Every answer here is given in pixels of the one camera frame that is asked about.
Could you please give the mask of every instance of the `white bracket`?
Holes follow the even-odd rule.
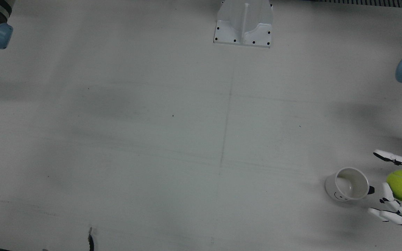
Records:
[[[269,48],[273,28],[269,0],[224,0],[214,43]]]

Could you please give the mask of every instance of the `smiley face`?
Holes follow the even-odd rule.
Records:
[[[337,196],[336,196],[336,194],[337,194],[337,192],[335,192],[335,197],[336,197],[336,199],[338,199],[338,200],[342,200],[342,201],[346,201],[346,200],[348,200],[348,199],[344,199],[344,198],[342,198],[342,196],[337,197]]]

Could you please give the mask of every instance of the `white cup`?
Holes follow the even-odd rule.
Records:
[[[367,177],[356,168],[344,167],[328,176],[325,181],[328,195],[337,201],[360,200],[375,189],[369,185]]]

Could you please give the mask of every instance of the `black cable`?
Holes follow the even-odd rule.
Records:
[[[88,235],[89,251],[94,251],[94,240],[92,239],[92,236],[91,236],[91,230],[92,230],[92,227],[89,229],[89,235]]]

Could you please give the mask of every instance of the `cup rim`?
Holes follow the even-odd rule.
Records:
[[[366,181],[366,183],[367,183],[367,190],[365,191],[365,193],[364,193],[363,195],[361,195],[361,196],[359,196],[359,197],[350,197],[350,196],[345,195],[345,193],[343,193],[342,190],[339,189],[339,186],[338,186],[338,184],[337,184],[337,182],[336,182],[336,181],[337,181],[337,177],[338,177],[339,173],[342,172],[342,171],[345,170],[345,169],[356,170],[357,172],[359,172],[360,174],[362,174],[362,176],[365,178],[365,181]],[[364,198],[364,197],[368,194],[369,189],[370,189],[370,184],[369,184],[369,180],[367,179],[367,176],[365,176],[365,174],[364,174],[363,172],[361,172],[361,170],[359,170],[358,168],[354,168],[354,167],[342,167],[341,169],[339,169],[339,170],[335,173],[335,185],[336,185],[336,188],[338,189],[338,191],[339,191],[341,194],[344,194],[346,197],[348,197],[349,200],[360,200],[360,199]]]

